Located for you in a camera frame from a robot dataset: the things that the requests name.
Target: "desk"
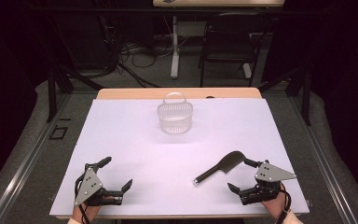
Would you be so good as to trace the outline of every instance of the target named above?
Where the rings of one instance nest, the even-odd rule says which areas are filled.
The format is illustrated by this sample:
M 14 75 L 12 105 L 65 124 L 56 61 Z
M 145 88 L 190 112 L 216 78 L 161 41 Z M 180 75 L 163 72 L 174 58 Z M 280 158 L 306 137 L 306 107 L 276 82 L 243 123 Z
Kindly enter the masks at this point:
M 284 0 L 175 0 L 170 3 L 164 0 L 153 0 L 155 7 L 282 7 Z M 171 67 L 171 78 L 179 75 L 179 48 L 178 48 L 178 21 L 173 16 L 173 56 Z M 243 67 L 245 74 L 249 77 L 249 65 Z
M 158 125 L 157 107 L 171 91 L 194 106 L 193 126 L 168 135 Z M 255 168 L 240 164 L 217 172 L 199 185 L 193 180 L 239 150 L 254 161 L 269 160 L 289 172 L 287 157 L 267 102 L 255 88 L 174 88 L 101 90 L 79 136 L 50 214 L 68 218 L 74 184 L 85 163 L 107 156 L 98 171 L 106 189 L 133 179 L 121 206 L 104 206 L 99 218 L 229 218 L 266 216 L 260 203 L 243 206 L 227 182 L 242 189 L 255 185 Z M 309 209 L 296 179 L 283 181 L 297 214 Z

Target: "basket handle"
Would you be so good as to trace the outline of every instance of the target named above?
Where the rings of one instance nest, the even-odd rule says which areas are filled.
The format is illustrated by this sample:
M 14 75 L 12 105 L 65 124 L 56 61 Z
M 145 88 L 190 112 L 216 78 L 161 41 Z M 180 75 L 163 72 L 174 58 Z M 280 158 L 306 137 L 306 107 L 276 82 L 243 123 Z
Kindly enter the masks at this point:
M 170 92 L 170 93 L 168 93 L 167 95 L 165 95 L 163 103 L 164 103 L 164 104 L 174 104 L 174 103 L 167 103 L 167 100 L 171 99 L 172 96 L 182 96 L 182 97 L 183 97 L 183 101 L 181 101 L 181 102 L 179 102 L 179 103 L 186 102 L 186 97 L 185 97 L 184 94 L 182 94 L 182 93 L 179 92 L 179 91 L 173 91 L 173 92 Z

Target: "table leg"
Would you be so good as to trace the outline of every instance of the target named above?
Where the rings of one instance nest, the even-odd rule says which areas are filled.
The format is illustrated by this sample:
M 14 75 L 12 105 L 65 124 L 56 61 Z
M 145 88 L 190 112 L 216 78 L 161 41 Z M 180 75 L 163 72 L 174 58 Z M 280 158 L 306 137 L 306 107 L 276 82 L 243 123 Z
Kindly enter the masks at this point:
M 178 78 L 179 70 L 179 48 L 178 48 L 178 23 L 176 16 L 173 17 L 173 56 L 172 56 L 172 68 L 171 78 Z

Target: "wooden table edge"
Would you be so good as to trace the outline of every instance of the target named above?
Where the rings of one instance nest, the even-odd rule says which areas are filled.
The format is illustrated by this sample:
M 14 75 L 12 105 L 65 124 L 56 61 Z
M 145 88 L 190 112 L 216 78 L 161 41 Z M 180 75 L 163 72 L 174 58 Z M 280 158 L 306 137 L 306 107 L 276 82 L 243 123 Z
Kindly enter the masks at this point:
M 168 93 L 178 91 L 187 99 L 214 98 L 256 98 L 261 99 L 258 88 L 124 88 L 102 89 L 97 100 L 111 99 L 163 99 Z

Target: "person's hand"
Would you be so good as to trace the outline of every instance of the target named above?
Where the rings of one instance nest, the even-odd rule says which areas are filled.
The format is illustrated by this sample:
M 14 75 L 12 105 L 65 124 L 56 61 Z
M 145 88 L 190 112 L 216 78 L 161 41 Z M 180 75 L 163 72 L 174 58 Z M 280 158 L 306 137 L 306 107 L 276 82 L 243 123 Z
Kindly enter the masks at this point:
M 101 206 L 86 206 L 83 203 L 80 206 L 82 206 L 83 210 L 85 210 L 86 216 L 89 219 L 89 221 L 94 220 L 94 218 L 98 215 L 98 212 L 101 209 Z M 82 217 L 83 214 L 81 213 L 79 206 L 75 206 L 74 212 L 72 213 L 72 219 L 76 220 L 79 223 L 83 223 Z
M 276 199 L 273 199 L 273 200 L 270 200 L 267 202 L 261 202 L 261 204 L 264 205 L 266 210 L 275 219 L 278 219 L 285 207 L 285 204 L 284 204 L 285 197 L 286 197 L 286 195 L 284 193 L 280 192 Z

